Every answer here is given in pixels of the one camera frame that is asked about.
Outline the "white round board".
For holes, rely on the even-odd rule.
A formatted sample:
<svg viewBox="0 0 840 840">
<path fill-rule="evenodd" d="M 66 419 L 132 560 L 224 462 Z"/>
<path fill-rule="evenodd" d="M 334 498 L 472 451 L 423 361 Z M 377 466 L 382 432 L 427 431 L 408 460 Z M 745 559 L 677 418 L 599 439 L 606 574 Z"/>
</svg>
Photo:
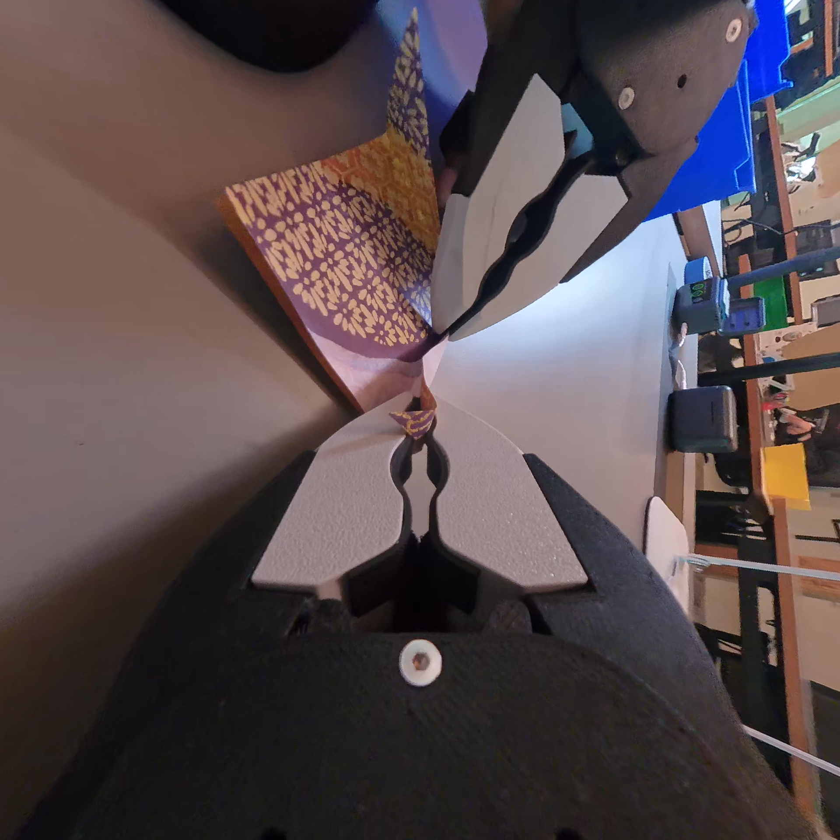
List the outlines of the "white round board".
<svg viewBox="0 0 840 840">
<path fill-rule="evenodd" d="M 644 554 L 690 618 L 691 565 L 688 535 L 683 523 L 659 497 L 647 503 Z"/>
</svg>

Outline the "blue plastic bin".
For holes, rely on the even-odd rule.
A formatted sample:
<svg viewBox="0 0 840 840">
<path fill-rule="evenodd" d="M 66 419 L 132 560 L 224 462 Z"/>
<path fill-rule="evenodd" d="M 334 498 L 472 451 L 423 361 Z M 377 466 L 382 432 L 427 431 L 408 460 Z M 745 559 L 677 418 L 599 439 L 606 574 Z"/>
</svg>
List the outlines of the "blue plastic bin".
<svg viewBox="0 0 840 840">
<path fill-rule="evenodd" d="M 754 190 L 751 106 L 793 86 L 784 74 L 791 55 L 784 2 L 756 1 L 754 9 L 759 25 L 749 38 L 735 85 L 722 97 L 698 135 L 696 151 L 647 221 Z"/>
</svg>

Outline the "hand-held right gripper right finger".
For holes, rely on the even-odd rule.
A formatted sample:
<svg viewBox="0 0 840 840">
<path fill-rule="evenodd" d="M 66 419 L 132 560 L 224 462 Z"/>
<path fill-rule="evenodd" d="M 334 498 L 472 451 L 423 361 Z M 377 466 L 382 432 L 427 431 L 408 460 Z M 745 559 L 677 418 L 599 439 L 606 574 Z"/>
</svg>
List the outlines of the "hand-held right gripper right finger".
<svg viewBox="0 0 840 840">
<path fill-rule="evenodd" d="M 504 434 L 449 402 L 427 440 L 437 567 L 452 595 L 528 595 L 579 589 L 588 575 L 524 454 Z"/>
</svg>

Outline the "purple yellow patterned origami paper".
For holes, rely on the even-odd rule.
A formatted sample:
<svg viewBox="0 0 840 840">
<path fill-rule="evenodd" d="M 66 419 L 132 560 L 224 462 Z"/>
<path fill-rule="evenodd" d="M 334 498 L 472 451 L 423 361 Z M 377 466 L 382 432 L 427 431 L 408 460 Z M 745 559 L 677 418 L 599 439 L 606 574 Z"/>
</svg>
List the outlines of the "purple yellow patterned origami paper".
<svg viewBox="0 0 840 840">
<path fill-rule="evenodd" d="M 385 131 L 328 158 L 228 185 L 218 206 L 299 335 L 354 408 L 429 433 L 438 237 L 417 10 L 395 59 Z"/>
</svg>

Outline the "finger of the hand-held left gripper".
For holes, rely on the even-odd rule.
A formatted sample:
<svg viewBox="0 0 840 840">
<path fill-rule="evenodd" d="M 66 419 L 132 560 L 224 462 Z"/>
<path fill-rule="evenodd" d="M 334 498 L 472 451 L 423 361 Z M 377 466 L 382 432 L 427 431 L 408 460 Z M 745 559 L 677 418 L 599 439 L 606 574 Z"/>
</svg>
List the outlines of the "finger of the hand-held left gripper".
<svg viewBox="0 0 840 840">
<path fill-rule="evenodd" d="M 467 337 L 544 296 L 553 286 L 540 252 L 522 258 L 511 289 L 489 300 L 463 327 L 458 319 L 478 302 L 480 286 L 508 246 L 520 212 L 550 186 L 565 158 L 562 102 L 533 75 L 473 192 L 454 188 L 442 222 L 432 271 L 432 327 Z"/>
<path fill-rule="evenodd" d="M 450 339 L 488 329 L 542 298 L 566 277 L 627 201 L 618 175 L 582 174 L 560 200 L 541 241 L 517 259 L 495 297 L 464 325 L 450 330 Z"/>
</svg>

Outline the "black box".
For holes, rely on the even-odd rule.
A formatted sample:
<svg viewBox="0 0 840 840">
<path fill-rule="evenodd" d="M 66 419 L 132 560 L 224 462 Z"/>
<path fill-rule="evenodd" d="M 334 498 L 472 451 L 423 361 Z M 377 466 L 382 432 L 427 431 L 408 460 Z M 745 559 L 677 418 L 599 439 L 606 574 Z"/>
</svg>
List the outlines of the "black box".
<svg viewBox="0 0 840 840">
<path fill-rule="evenodd" d="M 672 392 L 667 419 L 668 443 L 677 452 L 720 455 L 739 447 L 737 402 L 726 385 Z"/>
</svg>

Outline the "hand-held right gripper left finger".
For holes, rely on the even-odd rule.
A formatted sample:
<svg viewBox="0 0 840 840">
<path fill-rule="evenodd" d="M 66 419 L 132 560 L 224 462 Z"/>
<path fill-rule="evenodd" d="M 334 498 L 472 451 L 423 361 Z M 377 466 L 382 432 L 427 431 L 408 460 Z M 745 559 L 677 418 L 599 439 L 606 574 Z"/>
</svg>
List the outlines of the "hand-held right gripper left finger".
<svg viewBox="0 0 840 840">
<path fill-rule="evenodd" d="M 318 448 L 255 567 L 255 587 L 340 589 L 350 572 L 397 545 L 405 501 L 392 460 L 407 438 L 391 413 L 412 399 L 394 397 Z"/>
</svg>

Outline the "yellow card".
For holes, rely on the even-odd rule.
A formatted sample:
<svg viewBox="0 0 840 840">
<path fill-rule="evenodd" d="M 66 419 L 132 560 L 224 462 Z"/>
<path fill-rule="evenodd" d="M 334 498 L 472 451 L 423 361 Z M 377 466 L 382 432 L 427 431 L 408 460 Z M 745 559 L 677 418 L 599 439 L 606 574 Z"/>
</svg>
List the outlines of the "yellow card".
<svg viewBox="0 0 840 840">
<path fill-rule="evenodd" d="M 785 499 L 790 509 L 812 509 L 805 447 L 802 443 L 764 448 L 762 464 L 763 490 L 769 501 Z"/>
</svg>

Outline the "clear thin rod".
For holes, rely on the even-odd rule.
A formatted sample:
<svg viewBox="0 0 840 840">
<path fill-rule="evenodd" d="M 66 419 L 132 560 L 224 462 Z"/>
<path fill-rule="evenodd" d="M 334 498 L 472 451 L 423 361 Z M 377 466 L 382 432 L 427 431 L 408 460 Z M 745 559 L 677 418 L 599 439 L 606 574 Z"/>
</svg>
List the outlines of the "clear thin rod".
<svg viewBox="0 0 840 840">
<path fill-rule="evenodd" d="M 744 560 L 731 560 L 718 558 L 715 556 L 706 556 L 693 553 L 678 555 L 675 558 L 675 561 L 684 564 L 691 564 L 703 569 L 709 569 L 711 567 L 717 566 L 721 568 L 732 568 L 737 570 L 766 572 L 772 574 L 787 574 L 790 576 L 815 581 L 828 581 L 832 583 L 839 582 L 839 573 L 837 572 L 803 569 L 778 563 L 759 563 Z"/>
</svg>

